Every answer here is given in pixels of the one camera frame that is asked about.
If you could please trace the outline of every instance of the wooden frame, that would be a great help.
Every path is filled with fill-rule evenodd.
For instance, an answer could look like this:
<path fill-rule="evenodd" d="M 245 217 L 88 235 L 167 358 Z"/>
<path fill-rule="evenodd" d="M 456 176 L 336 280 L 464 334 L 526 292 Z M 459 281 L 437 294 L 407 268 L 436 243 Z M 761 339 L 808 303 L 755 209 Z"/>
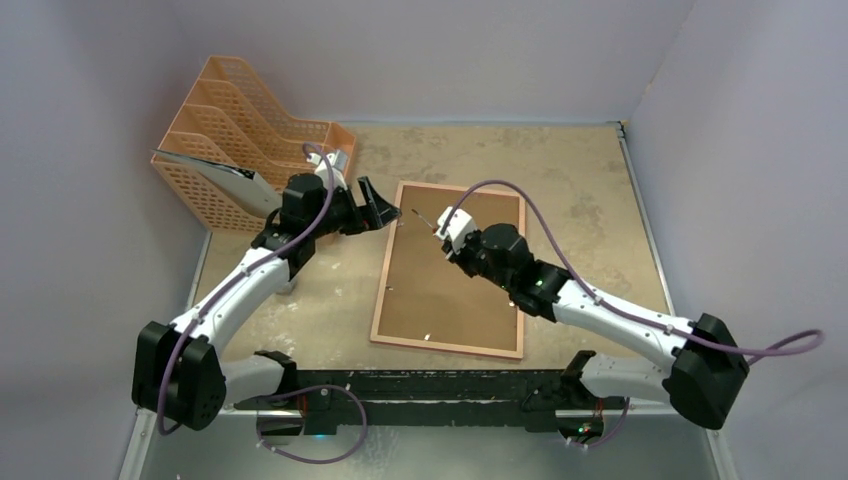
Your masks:
<path fill-rule="evenodd" d="M 422 188 L 432 188 L 432 189 L 441 189 L 441 190 L 451 190 L 457 192 L 464 192 L 467 188 L 451 186 L 451 185 L 437 185 L 431 183 L 422 183 L 422 182 L 408 182 L 401 181 L 398 183 L 397 194 L 395 195 L 394 204 L 397 206 L 401 206 L 401 200 L 403 198 L 403 191 L 405 187 L 422 187 Z M 516 227 L 518 228 L 519 233 L 521 235 L 526 235 L 525 227 L 526 227 L 526 202 L 523 197 L 514 192 L 501 191 L 501 190 L 492 190 L 492 189 L 478 189 L 475 193 L 482 193 L 487 195 L 503 195 L 518 198 L 518 224 Z M 395 235 L 397 233 L 398 222 L 393 222 L 389 227 L 389 239 L 386 245 L 386 255 L 383 259 L 383 271 L 380 275 L 380 285 L 377 291 L 377 305 L 374 309 L 374 318 L 371 324 L 371 341 L 375 343 L 387 344 L 387 345 L 400 345 L 406 347 L 415 347 L 415 348 L 423 348 L 428 350 L 438 350 L 444 352 L 458 352 L 465 354 L 473 354 L 473 355 L 483 355 L 489 357 L 500 357 L 507 359 L 521 359 L 524 357 L 524 313 L 519 309 L 516 310 L 516 348 L 515 350 L 503 350 L 497 348 L 486 348 L 486 347 L 478 347 L 478 346 L 470 346 L 470 345 L 460 345 L 453 343 L 442 343 L 442 342 L 431 342 L 429 340 L 413 340 L 409 338 L 403 337 L 395 337 L 388 335 L 381 335 L 379 333 L 380 330 L 380 317 L 383 312 L 383 302 L 385 301 L 386 296 L 386 288 L 388 284 L 389 277 L 389 266 L 392 260 L 392 250 L 395 243 Z"/>

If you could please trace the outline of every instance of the brown board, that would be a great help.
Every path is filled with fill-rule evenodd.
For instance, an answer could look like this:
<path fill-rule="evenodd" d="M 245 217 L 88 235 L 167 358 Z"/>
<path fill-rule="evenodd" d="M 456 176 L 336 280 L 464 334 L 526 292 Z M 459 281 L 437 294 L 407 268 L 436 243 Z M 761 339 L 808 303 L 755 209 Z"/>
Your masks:
<path fill-rule="evenodd" d="M 524 314 L 486 279 L 469 278 L 445 259 L 430 228 L 462 187 L 400 182 L 395 205 L 403 216 L 392 223 L 371 341 L 449 352 L 520 359 Z M 477 190 L 461 207 L 480 229 L 510 223 L 524 235 L 524 199 L 512 192 Z"/>

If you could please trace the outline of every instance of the cable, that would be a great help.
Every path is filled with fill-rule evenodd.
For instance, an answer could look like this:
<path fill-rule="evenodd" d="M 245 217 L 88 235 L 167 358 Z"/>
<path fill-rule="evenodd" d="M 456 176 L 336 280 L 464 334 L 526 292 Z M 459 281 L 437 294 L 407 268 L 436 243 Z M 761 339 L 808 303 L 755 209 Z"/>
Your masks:
<path fill-rule="evenodd" d="M 514 190 L 519 195 L 524 197 L 524 200 L 527 202 L 527 205 L 530 205 L 530 208 L 533 210 L 533 213 L 536 215 L 536 218 L 539 220 L 539 224 L 542 226 L 542 230 L 545 231 L 545 236 L 548 237 L 548 241 L 551 243 L 551 246 L 553 247 L 554 252 L 556 252 L 557 257 L 559 257 L 563 266 L 565 267 L 566 270 L 568 270 L 568 273 L 571 274 L 571 277 L 574 279 L 574 281 L 577 282 L 578 285 L 580 285 L 580 288 L 586 293 L 586 295 L 588 295 L 589 297 L 592 297 L 593 299 L 595 299 L 595 301 L 599 305 L 601 305 L 602 307 L 604 307 L 608 311 L 610 311 L 610 312 L 612 312 L 612 313 L 614 313 L 614 314 L 616 314 L 620 317 L 634 321 L 634 322 L 639 323 L 641 325 L 645 325 L 647 327 L 652 327 L 652 328 L 657 328 L 659 330 L 663 330 L 664 332 L 668 332 L 669 334 L 674 334 L 674 335 L 677 335 L 679 337 L 683 337 L 687 340 L 691 340 L 692 342 L 695 342 L 695 343 L 700 344 L 702 346 L 705 346 L 707 348 L 712 348 L 713 350 L 718 350 L 720 352 L 733 353 L 733 354 L 738 354 L 738 355 L 751 355 L 751 358 L 748 359 L 748 365 L 749 366 L 754 365 L 755 363 L 759 362 L 760 360 L 762 360 L 765 357 L 779 357 L 779 356 L 799 355 L 799 354 L 802 354 L 802 353 L 807 353 L 811 350 L 818 348 L 819 346 L 821 346 L 822 343 L 824 343 L 825 334 L 822 330 L 820 330 L 820 329 L 809 329 L 809 330 L 804 330 L 804 331 L 798 332 L 794 335 L 790 335 L 789 337 L 786 337 L 783 340 L 780 340 L 777 343 L 770 345 L 763 350 L 757 350 L 757 349 L 752 349 L 752 348 L 731 347 L 729 345 L 722 345 L 720 343 L 711 342 L 709 340 L 698 337 L 697 335 L 693 335 L 691 333 L 684 332 L 682 330 L 678 330 L 677 328 L 674 328 L 673 326 L 670 326 L 670 325 L 666 326 L 666 325 L 664 325 L 660 322 L 656 322 L 654 320 L 650 320 L 650 319 L 647 319 L 647 318 L 642 318 L 638 315 L 634 315 L 632 313 L 625 312 L 624 310 L 621 310 L 621 309 L 611 305 L 609 302 L 607 302 L 603 298 L 596 296 L 595 292 L 592 290 L 592 287 L 590 287 L 586 283 L 586 281 L 583 280 L 583 278 L 580 275 L 577 274 L 577 271 L 574 269 L 574 267 L 571 265 L 571 263 L 565 257 L 565 254 L 562 253 L 562 249 L 560 248 L 559 244 L 557 243 L 556 239 L 554 238 L 553 233 L 551 233 L 551 229 L 550 229 L 550 227 L 548 227 L 547 222 L 545 221 L 544 217 L 542 216 L 542 212 L 539 211 L 539 208 L 536 207 L 536 204 L 533 202 L 533 200 L 530 198 L 530 196 L 527 195 L 527 192 L 525 192 L 523 189 L 521 189 L 518 185 L 515 185 L 514 183 L 508 182 L 506 180 L 484 180 L 482 182 L 478 182 L 478 183 L 472 185 L 471 187 L 469 187 L 468 190 L 466 190 L 465 193 L 462 194 L 462 196 L 459 198 L 459 200 L 457 200 L 457 202 L 451 208 L 450 213 L 448 214 L 447 218 L 445 219 L 445 224 L 442 225 L 442 231 L 441 231 L 442 235 L 444 235 L 445 231 L 447 231 L 448 224 L 450 223 L 451 219 L 453 218 L 453 215 L 459 209 L 460 205 L 462 205 L 462 202 L 464 202 L 472 193 L 474 193 L 475 190 L 477 190 L 481 187 L 484 187 L 486 185 L 502 185 L 502 186 L 505 186 L 505 187 L 508 187 L 508 188 Z M 807 342 L 806 344 L 800 346 L 800 347 L 783 348 L 785 345 L 788 345 L 790 343 L 794 343 L 798 340 L 801 340 L 802 338 L 807 338 L 807 337 L 814 337 L 814 338 L 812 340 L 810 340 L 809 342 Z M 625 403 L 624 403 L 624 410 L 621 412 L 621 416 L 618 418 L 618 421 L 616 422 L 615 426 L 610 431 L 610 433 L 601 437 L 600 440 L 593 443 L 591 446 L 587 445 L 587 444 L 581 444 L 583 446 L 583 448 L 597 448 L 597 447 L 609 442 L 613 437 L 615 437 L 619 433 L 619 431 L 621 429 L 621 425 L 624 423 L 624 419 L 625 419 L 625 417 L 627 417 L 627 411 L 629 409 L 630 409 L 630 398 L 627 398 L 625 400 Z"/>
<path fill-rule="evenodd" d="M 267 448 L 268 450 L 270 450 L 272 453 L 276 453 L 277 455 L 282 455 L 286 458 L 289 458 L 291 460 L 295 460 L 295 461 L 298 461 L 298 462 L 308 463 L 310 465 L 327 465 L 327 464 L 330 464 L 330 463 L 340 462 L 340 461 L 346 459 L 347 457 L 353 455 L 353 453 L 356 452 L 357 450 L 359 450 L 359 447 L 361 447 L 365 443 L 365 437 L 368 435 L 368 420 L 365 416 L 365 406 L 363 406 L 362 402 L 358 398 L 356 398 L 356 395 L 351 393 L 346 388 L 342 388 L 342 387 L 339 387 L 337 385 L 316 385 L 314 387 L 301 388 L 300 390 L 295 390 L 293 392 L 284 393 L 282 395 L 272 395 L 272 396 L 263 397 L 263 398 L 265 400 L 269 400 L 269 401 L 280 401 L 280 400 L 286 400 L 286 399 L 291 398 L 295 395 L 302 395 L 304 393 L 314 392 L 316 390 L 323 390 L 325 388 L 328 389 L 328 390 L 336 390 L 336 391 L 342 392 L 345 395 L 347 395 L 348 397 L 350 397 L 350 399 L 353 400 L 353 403 L 356 404 L 356 407 L 359 409 L 359 415 L 362 417 L 362 429 L 359 431 L 359 438 L 356 439 L 356 443 L 354 443 L 353 446 L 350 447 L 350 449 L 348 451 L 339 455 L 338 457 L 328 458 L 326 460 L 315 460 L 315 459 L 312 459 L 312 458 L 304 458 L 304 457 L 301 457 L 299 455 L 295 455 L 293 453 L 289 453 L 289 452 L 286 452 L 284 450 L 280 450 L 277 447 L 275 447 L 275 446 L 269 444 L 267 441 L 265 441 L 265 439 L 262 438 L 262 430 L 259 428 L 260 427 L 259 422 L 256 423 L 256 436 L 259 437 L 259 443 L 256 444 L 256 447 L 258 448 L 260 446 L 263 446 L 263 447 Z"/>
<path fill-rule="evenodd" d="M 310 154 L 309 149 L 312 149 L 314 153 L 321 155 L 321 161 L 326 164 L 327 170 L 332 173 L 332 164 L 330 163 L 330 160 L 327 158 L 327 156 L 324 154 L 323 150 L 321 150 L 317 145 L 313 143 L 304 143 L 303 153 L 307 157 Z M 203 304 L 202 307 L 200 307 L 200 310 L 198 310 L 197 314 L 194 316 L 194 318 L 191 319 L 189 324 L 186 326 L 185 330 L 183 330 L 183 333 L 180 335 L 180 338 L 177 339 L 177 343 L 174 346 L 174 349 L 171 351 L 171 356 L 168 358 L 168 363 L 165 365 L 165 372 L 162 375 L 162 383 L 159 385 L 159 396 L 157 398 L 156 403 L 156 429 L 159 431 L 160 435 L 168 436 L 174 433 L 181 425 L 180 423 L 177 423 L 171 428 L 165 428 L 165 400 L 166 393 L 168 391 L 168 384 L 171 382 L 171 375 L 174 373 L 174 367 L 177 364 L 177 359 L 180 356 L 180 352 L 182 351 L 183 345 L 185 345 L 185 342 L 188 340 L 189 335 L 191 335 L 191 332 L 195 329 L 195 327 L 197 327 L 198 324 L 203 322 L 204 317 L 206 317 L 206 314 L 208 314 L 209 311 L 212 310 L 212 307 L 214 307 L 215 304 L 217 304 L 230 290 L 232 290 L 232 288 L 236 286 L 236 284 L 242 281 L 247 276 L 247 274 L 252 273 L 254 270 L 264 265 L 265 263 L 279 257 L 280 255 L 285 254 L 286 252 L 297 246 L 310 234 L 312 234 L 312 232 L 316 228 L 318 228 L 318 225 L 321 223 L 321 220 L 324 219 L 324 216 L 327 214 L 327 210 L 330 209 L 330 204 L 333 201 L 334 189 L 335 178 L 333 175 L 328 175 L 327 198 L 324 199 L 324 205 L 321 206 L 321 210 L 318 212 L 318 216 L 316 216 L 315 220 L 313 220 L 312 223 L 309 224 L 308 227 L 306 227 L 306 230 L 301 232 L 301 234 L 295 237 L 292 241 L 286 243 L 277 250 L 269 253 L 268 255 L 265 255 L 264 257 L 250 264 L 247 267 L 246 272 L 242 271 L 234 275 L 233 278 L 231 278 L 227 283 L 225 283 L 221 288 L 219 288 L 215 293 L 213 293 L 211 297 L 209 297 L 209 301 L 207 301 L 205 304 Z"/>

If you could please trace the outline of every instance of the floor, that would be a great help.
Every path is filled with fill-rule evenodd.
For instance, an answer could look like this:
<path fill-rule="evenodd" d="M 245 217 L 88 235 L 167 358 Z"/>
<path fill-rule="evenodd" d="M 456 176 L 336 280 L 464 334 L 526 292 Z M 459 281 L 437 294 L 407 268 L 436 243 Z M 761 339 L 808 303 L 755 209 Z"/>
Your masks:
<path fill-rule="evenodd" d="M 613 127 L 357 126 L 352 178 L 367 175 L 395 196 L 399 180 L 471 185 L 510 180 L 537 203 L 563 251 L 598 287 L 666 311 L 665 295 Z M 290 296 L 269 298 L 245 323 L 224 360 L 279 350 L 308 369 L 563 368 L 578 350 L 628 351 L 589 332 L 528 318 L 520 361 L 377 345 L 369 341 L 388 230 L 343 237 L 319 251 Z M 555 262 L 528 211 L 531 250 Z M 214 234 L 197 300 L 238 263 L 251 237 Z"/>

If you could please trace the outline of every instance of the gray wall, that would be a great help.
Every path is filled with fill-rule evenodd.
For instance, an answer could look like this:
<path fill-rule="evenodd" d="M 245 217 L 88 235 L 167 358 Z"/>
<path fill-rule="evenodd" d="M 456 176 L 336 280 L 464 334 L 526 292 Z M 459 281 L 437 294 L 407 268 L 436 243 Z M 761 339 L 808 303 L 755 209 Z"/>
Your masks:
<path fill-rule="evenodd" d="M 680 312 L 743 345 L 822 326 L 756 365 L 728 422 L 746 479 L 846 478 L 848 4 L 700 0 L 629 142 Z"/>
<path fill-rule="evenodd" d="M 296 114 L 585 122 L 630 117 L 694 0 L 175 3 Z"/>
<path fill-rule="evenodd" d="M 0 2 L 0 478 L 114 478 L 135 337 L 200 224 L 148 165 L 198 71 L 169 4 Z"/>

